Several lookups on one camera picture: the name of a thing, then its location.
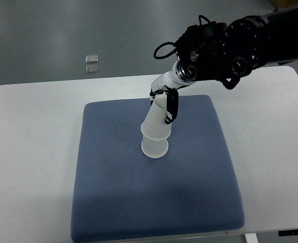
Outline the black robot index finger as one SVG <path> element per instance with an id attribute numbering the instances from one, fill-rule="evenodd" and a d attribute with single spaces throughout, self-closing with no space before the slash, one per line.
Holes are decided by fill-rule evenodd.
<path id="1" fill-rule="evenodd" d="M 156 93 L 153 92 L 152 90 L 150 91 L 150 106 L 152 106 L 154 100 L 155 100 L 155 97 L 156 97 Z"/>

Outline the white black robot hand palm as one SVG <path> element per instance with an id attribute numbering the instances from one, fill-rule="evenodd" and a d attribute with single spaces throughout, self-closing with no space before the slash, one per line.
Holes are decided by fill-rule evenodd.
<path id="1" fill-rule="evenodd" d="M 177 66 L 173 66 L 170 71 L 160 75 L 151 83 L 150 95 L 155 96 L 162 92 L 173 89 L 178 90 L 186 86 L 187 79 L 182 77 L 181 71 Z"/>

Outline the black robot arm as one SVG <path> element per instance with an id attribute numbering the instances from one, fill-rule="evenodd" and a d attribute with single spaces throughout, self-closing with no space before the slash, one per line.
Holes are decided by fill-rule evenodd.
<path id="1" fill-rule="evenodd" d="M 151 84 L 150 100 L 167 96 L 165 123 L 178 113 L 178 90 L 198 81 L 216 80 L 233 89 L 242 77 L 268 63 L 298 60 L 298 5 L 263 16 L 247 16 L 231 24 L 199 16 L 172 43 L 177 56 L 172 69 Z"/>

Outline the black robot thumb finger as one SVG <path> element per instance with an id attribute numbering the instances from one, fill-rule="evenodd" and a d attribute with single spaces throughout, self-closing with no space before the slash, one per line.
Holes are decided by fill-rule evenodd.
<path id="1" fill-rule="evenodd" d="M 174 122 L 178 115 L 179 94 L 176 89 L 166 91 L 166 119 L 167 125 Z"/>

